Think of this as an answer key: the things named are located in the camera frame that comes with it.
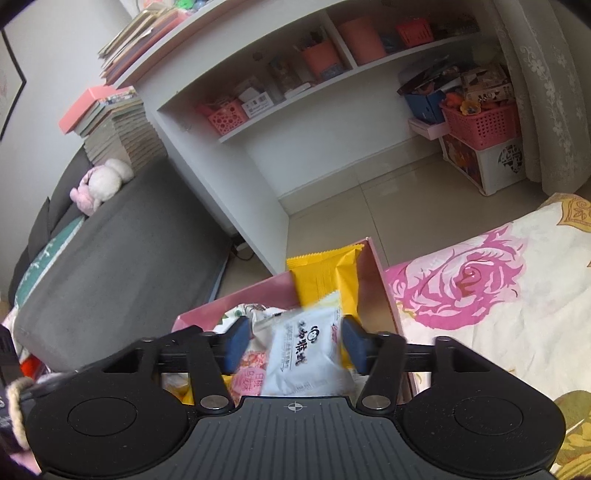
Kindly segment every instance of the tile floor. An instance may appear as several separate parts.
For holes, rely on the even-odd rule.
[[[579,192],[591,196],[591,182]],[[524,180],[485,197],[441,154],[317,203],[290,219],[287,256],[370,236],[383,267],[440,250],[532,212],[547,196]],[[220,295],[269,277],[258,258],[233,259]]]

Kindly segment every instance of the pink rose pattern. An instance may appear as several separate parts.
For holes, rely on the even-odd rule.
[[[494,304],[515,300],[525,245],[510,227],[388,269],[397,303],[424,326],[456,330],[480,322]]]

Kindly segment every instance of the crosshair marking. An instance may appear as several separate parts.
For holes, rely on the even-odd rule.
[[[298,403],[296,401],[293,403],[290,403],[289,405],[286,405],[285,407],[289,408],[293,412],[300,411],[302,408],[305,408],[304,405],[302,405],[301,403]]]

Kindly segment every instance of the pink label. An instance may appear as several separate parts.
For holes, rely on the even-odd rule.
[[[242,367],[232,377],[232,390],[239,395],[260,395],[265,374],[262,368]]]

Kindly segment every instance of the pink stuffed toy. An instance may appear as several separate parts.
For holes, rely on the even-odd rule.
[[[86,172],[78,188],[70,191],[70,198],[82,213],[90,216],[133,178],[134,172],[127,163],[110,158]]]

